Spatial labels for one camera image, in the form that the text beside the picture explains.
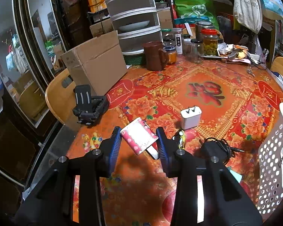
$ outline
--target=perforated basket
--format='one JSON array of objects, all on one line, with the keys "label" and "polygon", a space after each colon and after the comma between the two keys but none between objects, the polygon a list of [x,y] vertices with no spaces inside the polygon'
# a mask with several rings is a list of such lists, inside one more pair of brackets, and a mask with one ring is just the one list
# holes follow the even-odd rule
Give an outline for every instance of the perforated basket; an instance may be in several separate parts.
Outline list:
[{"label": "perforated basket", "polygon": [[279,120],[259,147],[260,184],[257,209],[264,220],[283,200],[283,103]]}]

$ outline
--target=red floral tablecloth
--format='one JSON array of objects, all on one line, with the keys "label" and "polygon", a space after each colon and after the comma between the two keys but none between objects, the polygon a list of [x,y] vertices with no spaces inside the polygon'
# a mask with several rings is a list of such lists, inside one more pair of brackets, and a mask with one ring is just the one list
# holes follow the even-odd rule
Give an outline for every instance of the red floral tablecloth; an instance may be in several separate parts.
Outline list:
[{"label": "red floral tablecloth", "polygon": [[[107,93],[110,108],[101,123],[80,129],[67,156],[76,158],[99,147],[114,126],[124,127],[137,117],[153,132],[163,127],[171,138],[180,128],[180,111],[199,106],[201,122],[186,131],[186,150],[200,148],[199,139],[225,138],[245,150],[228,162],[243,175],[241,185],[257,203],[259,163],[257,149],[278,118],[283,92],[268,72],[255,69],[253,78],[241,65],[204,61],[197,65],[179,57],[163,71],[133,66]],[[76,178],[73,219],[78,221]],[[101,179],[103,209],[107,225],[170,225],[176,179],[166,178],[160,160],[146,153],[137,156],[122,141],[115,172]]]}]

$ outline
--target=red lid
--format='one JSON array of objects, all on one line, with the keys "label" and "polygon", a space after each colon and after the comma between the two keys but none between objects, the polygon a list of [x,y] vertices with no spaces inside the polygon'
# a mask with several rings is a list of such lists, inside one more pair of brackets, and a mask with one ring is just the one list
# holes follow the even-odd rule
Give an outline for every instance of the red lid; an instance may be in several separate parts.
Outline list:
[{"label": "red lid", "polygon": [[217,30],[215,30],[215,29],[202,29],[201,33],[205,34],[205,35],[217,35]]}]

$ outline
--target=green bag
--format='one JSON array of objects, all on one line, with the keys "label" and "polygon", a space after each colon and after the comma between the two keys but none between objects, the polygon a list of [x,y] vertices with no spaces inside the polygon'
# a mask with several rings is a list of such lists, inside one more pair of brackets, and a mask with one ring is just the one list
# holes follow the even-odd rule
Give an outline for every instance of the green bag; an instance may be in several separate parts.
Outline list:
[{"label": "green bag", "polygon": [[174,0],[177,15],[181,18],[207,16],[219,30],[212,0]]}]

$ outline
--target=metal bolt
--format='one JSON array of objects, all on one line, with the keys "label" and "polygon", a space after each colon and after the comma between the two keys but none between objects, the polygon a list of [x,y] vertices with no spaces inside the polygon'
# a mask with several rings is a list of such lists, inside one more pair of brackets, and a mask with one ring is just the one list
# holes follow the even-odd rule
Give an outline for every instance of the metal bolt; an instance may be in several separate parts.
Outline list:
[{"label": "metal bolt", "polygon": [[176,153],[177,153],[178,155],[184,155],[186,152],[184,151],[184,149],[178,149],[178,150],[176,151]]},{"label": "metal bolt", "polygon": [[219,161],[219,158],[217,156],[212,156],[211,161],[217,163]]},{"label": "metal bolt", "polygon": [[65,161],[67,161],[67,157],[66,156],[59,157],[59,162],[64,163]]},{"label": "metal bolt", "polygon": [[94,154],[94,155],[99,155],[100,153],[102,153],[102,151],[100,149],[94,149],[92,151],[92,154]]}]

